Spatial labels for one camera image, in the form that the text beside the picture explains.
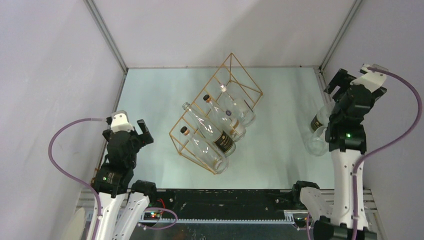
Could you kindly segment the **greenish bottle black label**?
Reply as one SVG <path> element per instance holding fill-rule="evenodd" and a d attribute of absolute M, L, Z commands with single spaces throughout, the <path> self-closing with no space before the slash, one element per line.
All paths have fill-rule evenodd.
<path fill-rule="evenodd" d="M 328 102 L 315 114 L 310 122 L 310 131 L 312 133 L 314 133 L 319 127 L 328 125 L 335 104 L 336 103 L 334 101 Z"/>

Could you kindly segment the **squat clear glass bottle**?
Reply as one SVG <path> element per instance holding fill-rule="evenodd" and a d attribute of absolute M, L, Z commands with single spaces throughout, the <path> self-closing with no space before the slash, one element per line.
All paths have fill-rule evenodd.
<path fill-rule="evenodd" d="M 321 126 L 304 141 L 305 149 L 310 155 L 320 157 L 329 151 L 329 144 L 325 140 L 326 130 L 325 126 Z"/>

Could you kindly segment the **clear bottle black cap front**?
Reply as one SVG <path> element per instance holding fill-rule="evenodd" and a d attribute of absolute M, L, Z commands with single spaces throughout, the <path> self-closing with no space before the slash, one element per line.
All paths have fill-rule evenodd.
<path fill-rule="evenodd" d="M 180 133 L 190 142 L 190 152 L 193 156 L 213 174 L 222 174 L 228 168 L 229 160 L 207 139 L 191 131 L 187 126 L 183 126 Z"/>

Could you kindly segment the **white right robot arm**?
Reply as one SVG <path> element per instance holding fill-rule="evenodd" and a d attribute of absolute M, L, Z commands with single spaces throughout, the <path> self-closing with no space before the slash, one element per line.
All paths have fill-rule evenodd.
<path fill-rule="evenodd" d="M 339 69 L 324 89 L 333 95 L 325 141 L 334 169 L 334 200 L 330 205 L 317 187 L 302 186 L 291 194 L 291 204 L 307 208 L 314 220 L 315 240 L 376 240 L 366 218 L 363 197 L 363 157 L 367 138 L 362 121 L 386 93 L 387 69 L 377 64 L 361 67 L 360 77 Z"/>

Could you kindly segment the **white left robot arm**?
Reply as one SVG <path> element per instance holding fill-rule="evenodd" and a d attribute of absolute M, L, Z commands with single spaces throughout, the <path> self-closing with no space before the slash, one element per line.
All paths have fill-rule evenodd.
<path fill-rule="evenodd" d="M 127 120 L 109 117 L 106 121 L 110 129 L 104 130 L 102 135 L 107 141 L 107 153 L 91 185 L 95 191 L 95 206 L 86 238 L 127 240 L 143 211 L 158 202 L 155 183 L 137 180 L 129 186 L 138 152 L 154 139 L 143 119 L 137 121 L 141 134 Z"/>

